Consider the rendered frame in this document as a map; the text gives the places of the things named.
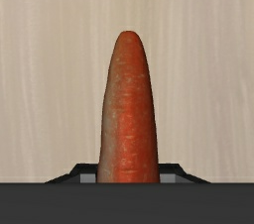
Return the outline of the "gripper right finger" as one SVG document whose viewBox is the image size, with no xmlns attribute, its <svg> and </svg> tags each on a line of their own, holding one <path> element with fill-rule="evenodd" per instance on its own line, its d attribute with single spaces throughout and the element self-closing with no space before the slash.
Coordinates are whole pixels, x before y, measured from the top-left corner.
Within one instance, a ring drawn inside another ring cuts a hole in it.
<svg viewBox="0 0 254 224">
<path fill-rule="evenodd" d="M 206 180 L 186 173 L 179 164 L 159 164 L 161 183 L 206 183 Z"/>
</svg>

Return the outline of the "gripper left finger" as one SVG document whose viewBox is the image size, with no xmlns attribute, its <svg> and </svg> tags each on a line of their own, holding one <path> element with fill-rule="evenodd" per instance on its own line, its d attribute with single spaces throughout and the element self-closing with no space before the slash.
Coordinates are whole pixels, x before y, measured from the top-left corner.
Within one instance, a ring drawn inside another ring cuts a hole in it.
<svg viewBox="0 0 254 224">
<path fill-rule="evenodd" d="M 66 174 L 49 180 L 49 183 L 96 183 L 97 164 L 76 164 Z"/>
</svg>

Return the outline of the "orange carrot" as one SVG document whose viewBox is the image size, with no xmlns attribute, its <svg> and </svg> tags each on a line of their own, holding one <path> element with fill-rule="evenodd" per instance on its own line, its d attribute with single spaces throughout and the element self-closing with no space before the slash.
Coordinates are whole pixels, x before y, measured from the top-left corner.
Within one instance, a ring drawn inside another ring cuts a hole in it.
<svg viewBox="0 0 254 224">
<path fill-rule="evenodd" d="M 132 31 L 119 35 L 109 65 L 96 180 L 160 180 L 149 67 L 141 39 Z"/>
</svg>

